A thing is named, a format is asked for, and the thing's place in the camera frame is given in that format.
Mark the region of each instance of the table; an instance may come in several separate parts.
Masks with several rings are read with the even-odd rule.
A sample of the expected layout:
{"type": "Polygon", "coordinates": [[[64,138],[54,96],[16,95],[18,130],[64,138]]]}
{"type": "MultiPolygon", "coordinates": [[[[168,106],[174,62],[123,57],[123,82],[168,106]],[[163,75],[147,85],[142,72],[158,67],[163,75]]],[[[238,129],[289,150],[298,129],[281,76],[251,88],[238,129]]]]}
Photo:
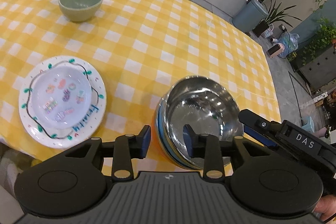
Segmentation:
{"type": "MultiPolygon", "coordinates": [[[[106,113],[95,132],[103,141],[138,134],[151,124],[169,87],[187,75],[220,82],[240,109],[280,121],[272,77],[260,45],[189,0],[104,0],[88,22],[69,22],[58,0],[0,0],[0,139],[46,160],[61,152],[35,142],[18,114],[22,80],[39,62],[56,55],[87,60],[101,74],[106,113]]],[[[135,172],[182,170],[153,145],[135,172]]],[[[108,173],[112,159],[105,160],[108,173]]]]}

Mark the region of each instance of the decorated plate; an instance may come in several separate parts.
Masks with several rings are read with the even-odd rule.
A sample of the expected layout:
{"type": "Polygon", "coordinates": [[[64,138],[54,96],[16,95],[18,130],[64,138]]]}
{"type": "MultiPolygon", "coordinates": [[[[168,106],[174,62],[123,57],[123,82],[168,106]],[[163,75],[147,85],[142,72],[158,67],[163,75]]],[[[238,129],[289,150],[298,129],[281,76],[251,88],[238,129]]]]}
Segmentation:
{"type": "Polygon", "coordinates": [[[80,122],[91,105],[90,82],[78,68],[56,66],[32,81],[31,104],[45,128],[65,129],[80,122]]]}
{"type": "MultiPolygon", "coordinates": [[[[54,85],[55,89],[58,88],[60,81],[61,79],[55,82],[57,83],[57,85],[54,85]]],[[[65,83],[64,89],[66,84],[68,84],[67,89],[69,90],[71,83],[65,83]]],[[[74,95],[75,99],[77,99],[77,97],[80,98],[78,94],[74,95]]],[[[100,74],[88,62],[71,56],[55,56],[38,64],[29,72],[23,81],[23,85],[19,94],[19,114],[25,130],[33,139],[51,148],[66,149],[88,139],[100,125],[104,116],[105,108],[106,89],[100,74]],[[34,96],[34,87],[40,77],[46,75],[50,70],[62,68],[71,68],[80,71],[80,73],[82,73],[89,81],[92,93],[90,104],[88,104],[89,108],[87,109],[87,112],[84,114],[83,118],[70,128],[56,129],[54,127],[48,127],[41,119],[37,117],[31,98],[34,96]]]]}

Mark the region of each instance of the screw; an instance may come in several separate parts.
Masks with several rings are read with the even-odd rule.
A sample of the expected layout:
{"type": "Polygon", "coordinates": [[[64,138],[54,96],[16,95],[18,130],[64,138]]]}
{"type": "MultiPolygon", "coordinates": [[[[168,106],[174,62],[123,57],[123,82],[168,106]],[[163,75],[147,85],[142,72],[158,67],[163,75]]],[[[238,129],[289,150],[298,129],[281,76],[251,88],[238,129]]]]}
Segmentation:
{"type": "Polygon", "coordinates": [[[217,170],[210,170],[206,173],[206,175],[211,179],[219,179],[223,176],[223,173],[217,170]]]}
{"type": "Polygon", "coordinates": [[[125,179],[128,178],[131,175],[131,173],[127,170],[118,170],[114,172],[114,176],[118,179],[125,179]]]}

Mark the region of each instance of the finger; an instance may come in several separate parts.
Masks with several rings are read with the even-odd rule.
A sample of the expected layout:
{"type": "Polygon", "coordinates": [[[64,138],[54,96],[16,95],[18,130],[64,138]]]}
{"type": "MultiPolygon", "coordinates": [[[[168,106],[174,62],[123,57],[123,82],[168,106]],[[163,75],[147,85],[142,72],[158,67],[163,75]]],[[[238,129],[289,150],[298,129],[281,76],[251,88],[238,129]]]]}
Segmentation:
{"type": "Polygon", "coordinates": [[[321,198],[316,205],[315,212],[322,213],[321,220],[324,221],[336,213],[336,197],[327,195],[321,198]]]}

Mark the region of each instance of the blue trash bin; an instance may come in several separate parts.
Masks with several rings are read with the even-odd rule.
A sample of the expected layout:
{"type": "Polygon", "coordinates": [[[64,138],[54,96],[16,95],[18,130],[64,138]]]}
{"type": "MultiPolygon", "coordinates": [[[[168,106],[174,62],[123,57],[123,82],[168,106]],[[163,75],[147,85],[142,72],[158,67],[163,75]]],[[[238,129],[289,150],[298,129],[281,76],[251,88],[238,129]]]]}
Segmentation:
{"type": "Polygon", "coordinates": [[[232,19],[233,25],[242,32],[252,31],[261,20],[268,16],[266,8],[257,0],[251,0],[232,19]]]}

